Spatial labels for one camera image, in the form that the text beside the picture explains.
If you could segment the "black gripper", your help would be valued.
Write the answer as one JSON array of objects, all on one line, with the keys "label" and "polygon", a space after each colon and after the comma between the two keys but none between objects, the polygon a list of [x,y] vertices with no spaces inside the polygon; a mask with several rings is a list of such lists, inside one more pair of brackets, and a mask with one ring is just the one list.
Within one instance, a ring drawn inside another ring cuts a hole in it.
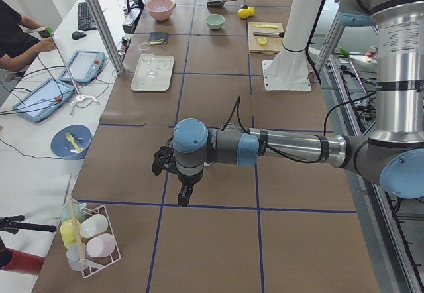
[{"label": "black gripper", "polygon": [[194,184],[198,183],[203,177],[203,170],[195,175],[183,174],[177,169],[176,157],[174,156],[174,148],[170,147],[172,138],[166,141],[154,154],[154,162],[152,163],[152,173],[159,176],[163,170],[175,174],[182,183],[178,194],[178,205],[187,207],[190,197],[193,193]]}]

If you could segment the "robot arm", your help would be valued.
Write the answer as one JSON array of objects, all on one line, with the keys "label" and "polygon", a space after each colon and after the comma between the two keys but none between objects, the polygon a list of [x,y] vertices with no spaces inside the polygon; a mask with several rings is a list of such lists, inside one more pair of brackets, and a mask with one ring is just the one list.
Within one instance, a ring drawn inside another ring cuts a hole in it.
[{"label": "robot arm", "polygon": [[341,0],[339,15],[348,25],[378,27],[375,129],[367,137],[328,137],[325,125],[292,130],[225,123],[211,129],[182,119],[152,164],[155,175],[178,177],[180,205],[189,203],[205,164],[253,166],[261,156],[328,163],[399,198],[423,196],[423,0]]}]

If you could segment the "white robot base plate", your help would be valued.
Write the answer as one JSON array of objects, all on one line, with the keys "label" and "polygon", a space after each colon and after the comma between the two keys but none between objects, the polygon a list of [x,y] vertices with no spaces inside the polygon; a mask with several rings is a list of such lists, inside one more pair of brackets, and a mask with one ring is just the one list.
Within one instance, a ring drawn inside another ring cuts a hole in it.
[{"label": "white robot base plate", "polygon": [[289,65],[287,72],[271,74],[268,68],[272,65],[271,60],[262,61],[264,89],[266,91],[311,91],[309,70],[307,62],[303,60],[296,66],[295,62]]}]

